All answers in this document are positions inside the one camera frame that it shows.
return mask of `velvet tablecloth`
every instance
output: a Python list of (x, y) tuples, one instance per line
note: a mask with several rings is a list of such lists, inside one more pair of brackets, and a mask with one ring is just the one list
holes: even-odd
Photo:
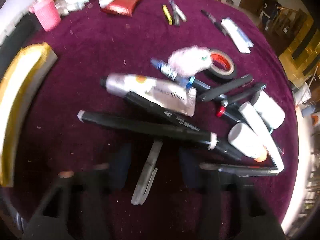
[[(8, 190), (13, 205), (30, 218), (43, 193), (60, 171), (84, 171), (108, 161), (122, 143), (131, 141), (132, 164), (125, 188), (109, 196), (106, 216), (115, 239), (195, 239), (201, 195), (187, 189), (177, 157), (179, 145), (164, 143), (158, 172), (143, 206), (130, 203), (133, 190), (152, 145), (152, 138), (106, 130), (81, 123), (80, 109), (158, 122), (141, 109), (108, 94), (99, 85), (109, 73), (133, 73), (165, 79), (150, 66), (150, 58), (167, 61), (180, 48), (197, 45), (227, 53), (238, 67), (238, 77), (250, 73), (267, 84), (266, 92), (286, 117), (272, 136), (284, 148), (285, 169), (277, 177), (254, 178), (255, 186), (281, 222), (288, 208), (298, 165), (298, 132), (292, 93), (283, 68), (257, 27), (242, 12), (214, 0), (175, 0), (187, 16), (180, 27), (169, 26), (162, 11), (168, 0), (143, 0), (133, 17), (107, 15), (98, 0), (72, 12), (51, 32), (39, 31), (30, 41), (47, 42), (58, 55), (38, 91), (20, 137), (15, 186)], [(200, 10), (218, 21), (230, 17), (254, 43), (241, 54)], [(202, 73), (197, 78), (216, 86)], [(227, 136), (231, 125), (215, 117), (212, 102), (198, 102), (189, 120), (202, 129)], [(228, 235), (230, 205), (223, 198), (221, 238)]]

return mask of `purple tablecloth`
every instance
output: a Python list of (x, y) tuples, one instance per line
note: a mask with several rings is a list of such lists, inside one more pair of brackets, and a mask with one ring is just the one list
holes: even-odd
[[(105, 130), (81, 123), (80, 109), (105, 111), (123, 117), (154, 121), (108, 94), (99, 85), (101, 76), (112, 72), (134, 73), (165, 79), (150, 66), (150, 58), (167, 60), (180, 48), (192, 45), (220, 49), (238, 67), (238, 77), (251, 73), (267, 84), (266, 92), (285, 111), (286, 118), (272, 134), (285, 154), (285, 170), (277, 177), (254, 179), (255, 186), (282, 221), (294, 186), (298, 164), (298, 133), (292, 93), (275, 53), (264, 36), (242, 12), (214, 0), (175, 0), (188, 21), (169, 26), (162, 11), (168, 0), (143, 0), (133, 17), (107, 15), (98, 0), (65, 17), (52, 32), (39, 31), (32, 43), (47, 42), (58, 61), (39, 89), (20, 137), (15, 187), (8, 190), (14, 206), (27, 219), (60, 171), (89, 170), (108, 161), (123, 142), (133, 142), (132, 164), (125, 188), (110, 197), (106, 211), (115, 239), (195, 239), (201, 195), (182, 182), (177, 145), (165, 143), (151, 192), (143, 206), (130, 203), (135, 184), (152, 145), (152, 139)], [(242, 28), (254, 43), (250, 54), (241, 54), (229, 37), (220, 33), (200, 12), (205, 9), (217, 20), (226, 17)], [(202, 73), (197, 76), (215, 84)], [(226, 136), (231, 126), (215, 117), (215, 105), (197, 103), (195, 125)], [(228, 235), (230, 205), (223, 195), (221, 237)]]

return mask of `blue marker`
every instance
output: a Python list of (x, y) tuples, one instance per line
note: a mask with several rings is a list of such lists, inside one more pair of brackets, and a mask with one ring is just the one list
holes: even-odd
[(159, 69), (161, 73), (167, 76), (172, 81), (176, 82), (179, 86), (189, 89), (192, 86), (193, 81), (196, 77), (184, 78), (179, 76), (178, 73), (173, 70), (167, 63), (161, 60), (157, 60), (155, 58), (151, 58), (151, 65), (153, 65), (156, 69)]

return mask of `red package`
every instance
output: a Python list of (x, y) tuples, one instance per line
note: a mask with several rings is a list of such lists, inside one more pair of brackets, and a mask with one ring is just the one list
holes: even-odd
[(132, 17), (132, 13), (140, 0), (114, 0), (106, 7), (101, 8), (106, 13), (121, 14)]

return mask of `pink container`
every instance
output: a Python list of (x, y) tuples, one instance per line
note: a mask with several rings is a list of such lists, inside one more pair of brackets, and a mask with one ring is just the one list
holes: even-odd
[(29, 11), (37, 16), (45, 31), (52, 30), (61, 22), (60, 15), (53, 0), (41, 0), (33, 4), (33, 6), (29, 8)]

